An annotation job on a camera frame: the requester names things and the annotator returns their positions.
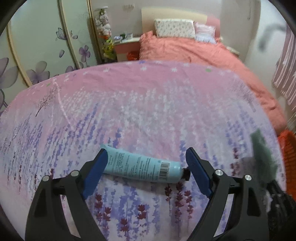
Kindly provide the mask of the light blue cream tube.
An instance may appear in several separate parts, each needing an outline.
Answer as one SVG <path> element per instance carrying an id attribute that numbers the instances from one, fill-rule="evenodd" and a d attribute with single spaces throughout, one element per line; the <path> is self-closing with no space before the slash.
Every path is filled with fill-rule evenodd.
<path id="1" fill-rule="evenodd" d="M 189 181 L 191 172 L 180 163 L 130 153 L 121 149 L 101 145 L 107 152 L 105 174 L 154 183 L 176 184 Z"/>

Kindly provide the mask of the orange laundry basket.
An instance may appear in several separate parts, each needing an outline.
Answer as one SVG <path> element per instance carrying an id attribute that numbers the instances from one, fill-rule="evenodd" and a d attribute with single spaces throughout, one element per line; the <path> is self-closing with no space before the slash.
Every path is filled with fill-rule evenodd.
<path id="1" fill-rule="evenodd" d="M 296 198 L 296 139 L 292 131 L 284 130 L 278 137 L 285 165 L 287 193 Z"/>

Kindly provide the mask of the pink floral tablecloth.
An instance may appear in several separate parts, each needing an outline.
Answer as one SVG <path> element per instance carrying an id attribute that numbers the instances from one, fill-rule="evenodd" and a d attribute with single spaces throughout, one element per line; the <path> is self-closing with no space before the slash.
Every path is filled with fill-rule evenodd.
<path id="1" fill-rule="evenodd" d="M 277 135 L 254 93 L 231 70 L 131 61 L 50 78 L 20 92 L 1 115 L 1 206 L 25 237 L 44 175 L 64 177 L 101 144 L 187 166 L 193 147 L 215 169 L 256 173 L 250 135 L 261 130 L 286 189 Z M 208 199 L 193 177 L 161 185 L 104 175 L 86 200 L 107 240 L 186 240 Z"/>

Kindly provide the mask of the pink striped curtain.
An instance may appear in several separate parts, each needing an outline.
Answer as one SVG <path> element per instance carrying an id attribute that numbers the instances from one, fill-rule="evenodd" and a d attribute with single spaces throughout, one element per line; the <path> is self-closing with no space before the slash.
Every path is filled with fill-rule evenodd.
<path id="1" fill-rule="evenodd" d="M 287 26 L 284 46 L 273 75 L 273 85 L 287 101 L 292 111 L 295 111 L 295 35 Z"/>

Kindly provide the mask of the green frog plush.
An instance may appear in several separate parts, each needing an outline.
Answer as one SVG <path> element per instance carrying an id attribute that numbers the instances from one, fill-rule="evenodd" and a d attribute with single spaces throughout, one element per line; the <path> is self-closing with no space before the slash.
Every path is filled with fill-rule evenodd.
<path id="1" fill-rule="evenodd" d="M 104 57 L 111 60 L 116 59 L 116 53 L 114 51 L 114 45 L 113 45 L 112 39 L 108 39 L 105 41 L 102 50 L 103 50 Z"/>

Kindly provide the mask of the sliding wardrobe floral doors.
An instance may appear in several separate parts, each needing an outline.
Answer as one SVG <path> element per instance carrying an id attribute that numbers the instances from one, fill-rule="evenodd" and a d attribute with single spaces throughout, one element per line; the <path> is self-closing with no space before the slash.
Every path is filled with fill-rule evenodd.
<path id="1" fill-rule="evenodd" d="M 1 111 L 51 77 L 101 63 L 90 1 L 25 1 L 1 34 Z"/>

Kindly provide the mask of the left pink nightstand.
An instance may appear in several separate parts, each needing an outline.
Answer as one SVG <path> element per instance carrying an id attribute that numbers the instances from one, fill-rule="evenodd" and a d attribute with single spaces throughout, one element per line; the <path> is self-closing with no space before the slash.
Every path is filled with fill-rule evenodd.
<path id="1" fill-rule="evenodd" d="M 140 51 L 140 37 L 133 37 L 129 40 L 121 41 L 120 43 L 114 44 L 114 50 L 116 52 L 117 61 L 127 61 L 127 55 L 129 52 L 137 52 Z"/>

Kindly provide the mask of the pink striped pillow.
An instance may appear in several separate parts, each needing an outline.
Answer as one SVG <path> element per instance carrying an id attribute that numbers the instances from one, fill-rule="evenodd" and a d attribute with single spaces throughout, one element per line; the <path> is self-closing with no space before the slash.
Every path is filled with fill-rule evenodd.
<path id="1" fill-rule="evenodd" d="M 195 23 L 195 40 L 203 43 L 217 44 L 216 28 L 201 23 Z"/>

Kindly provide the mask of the salmon pink duvet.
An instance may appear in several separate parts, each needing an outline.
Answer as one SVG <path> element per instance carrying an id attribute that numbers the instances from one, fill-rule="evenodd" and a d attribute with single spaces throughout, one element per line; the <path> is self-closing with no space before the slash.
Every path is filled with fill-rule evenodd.
<path id="1" fill-rule="evenodd" d="M 158 38 L 152 31 L 140 37 L 140 60 L 170 60 L 210 65 L 235 72 L 254 92 L 277 135 L 287 127 L 287 119 L 278 101 L 260 79 L 222 43 L 198 42 L 188 38 Z"/>

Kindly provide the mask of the hanging plush toy column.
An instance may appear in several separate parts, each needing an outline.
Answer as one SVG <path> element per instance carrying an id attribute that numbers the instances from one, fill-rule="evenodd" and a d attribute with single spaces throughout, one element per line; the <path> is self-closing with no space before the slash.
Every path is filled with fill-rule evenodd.
<path id="1" fill-rule="evenodd" d="M 108 6 L 96 9 L 98 11 L 95 16 L 95 26 L 100 37 L 109 39 L 111 37 L 111 25 L 107 15 Z"/>

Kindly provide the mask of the floral white pillow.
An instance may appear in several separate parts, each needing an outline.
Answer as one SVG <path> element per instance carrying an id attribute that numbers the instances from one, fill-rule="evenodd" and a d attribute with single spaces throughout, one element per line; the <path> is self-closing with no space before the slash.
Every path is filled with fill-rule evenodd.
<path id="1" fill-rule="evenodd" d="M 154 28 L 156 30 L 156 35 L 159 38 L 195 38 L 195 27 L 193 20 L 154 19 Z"/>

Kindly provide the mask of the wall power socket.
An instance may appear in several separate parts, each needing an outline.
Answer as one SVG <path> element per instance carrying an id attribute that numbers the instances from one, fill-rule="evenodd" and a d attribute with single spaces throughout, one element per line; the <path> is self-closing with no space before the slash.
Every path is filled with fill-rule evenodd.
<path id="1" fill-rule="evenodd" d="M 123 6 L 124 10 L 126 10 L 126 11 L 131 11 L 131 10 L 134 9 L 134 7 L 135 7 L 134 4 L 125 4 L 125 5 Z"/>

